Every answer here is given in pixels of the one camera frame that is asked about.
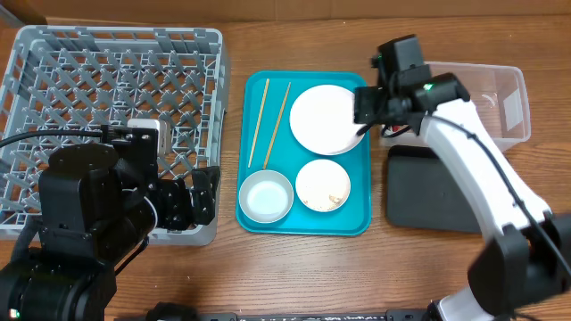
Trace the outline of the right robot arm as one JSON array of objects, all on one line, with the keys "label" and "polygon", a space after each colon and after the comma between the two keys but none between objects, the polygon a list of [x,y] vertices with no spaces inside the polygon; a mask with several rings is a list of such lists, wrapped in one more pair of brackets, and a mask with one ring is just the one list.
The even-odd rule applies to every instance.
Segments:
[{"label": "right robot arm", "polygon": [[411,130],[443,162],[476,215],[485,247],[468,286],[432,302],[425,320],[510,320],[570,288],[570,218],[556,217],[511,167],[452,73],[433,75],[418,38],[377,49],[375,86],[355,90],[358,136],[375,125]]}]

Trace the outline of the wooden chopstick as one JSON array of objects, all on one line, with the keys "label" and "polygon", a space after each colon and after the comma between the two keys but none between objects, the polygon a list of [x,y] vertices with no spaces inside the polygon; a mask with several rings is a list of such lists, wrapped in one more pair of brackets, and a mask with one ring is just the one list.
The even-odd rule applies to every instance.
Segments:
[{"label": "wooden chopstick", "polygon": [[267,78],[266,82],[265,82],[265,87],[264,87],[264,91],[262,94],[262,98],[261,98],[261,105],[260,105],[258,118],[257,118],[257,122],[256,122],[256,127],[254,130],[254,135],[253,135],[253,139],[252,139],[252,147],[251,147],[250,157],[249,157],[249,161],[248,161],[248,168],[250,168],[252,166],[252,160],[253,160],[253,156],[255,154],[255,148],[256,148],[256,144],[257,144],[257,140],[258,140],[258,134],[259,134],[260,126],[261,126],[262,115],[263,115],[263,111],[264,111],[264,107],[265,107],[267,93],[269,90],[269,82],[270,82],[270,80],[269,80],[269,78]]},{"label": "wooden chopstick", "polygon": [[270,139],[269,147],[268,147],[268,150],[267,150],[267,153],[266,153],[266,156],[265,156],[265,159],[264,159],[264,163],[263,163],[263,166],[262,166],[262,169],[264,169],[264,170],[267,169],[267,166],[268,166],[268,164],[269,164],[269,158],[270,158],[270,155],[271,155],[271,152],[272,152],[272,149],[273,149],[273,146],[274,146],[276,137],[277,137],[277,132],[278,132],[278,130],[279,130],[280,122],[281,122],[281,119],[282,119],[282,116],[283,116],[283,113],[284,113],[284,109],[285,109],[285,107],[286,107],[286,103],[287,103],[287,99],[288,99],[288,96],[289,96],[290,88],[291,88],[291,82],[289,82],[288,85],[287,85],[287,88],[286,88],[286,91],[285,91],[285,94],[284,94],[284,97],[283,97],[283,101],[282,101],[282,103],[281,103],[281,107],[280,107],[279,113],[278,113],[278,115],[277,115],[276,124],[275,124],[275,126],[274,126],[274,130],[273,130],[273,133],[272,133],[272,137],[271,137],[271,139]]}]

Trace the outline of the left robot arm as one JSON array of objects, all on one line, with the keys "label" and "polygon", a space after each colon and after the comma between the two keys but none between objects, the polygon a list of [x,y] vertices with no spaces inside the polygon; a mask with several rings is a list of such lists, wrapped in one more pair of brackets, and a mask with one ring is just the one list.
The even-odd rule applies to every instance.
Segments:
[{"label": "left robot arm", "polygon": [[41,217],[26,225],[1,271],[3,320],[102,320],[116,277],[157,226],[186,229],[215,216],[217,166],[192,186],[158,177],[154,144],[80,144],[49,158]]}]

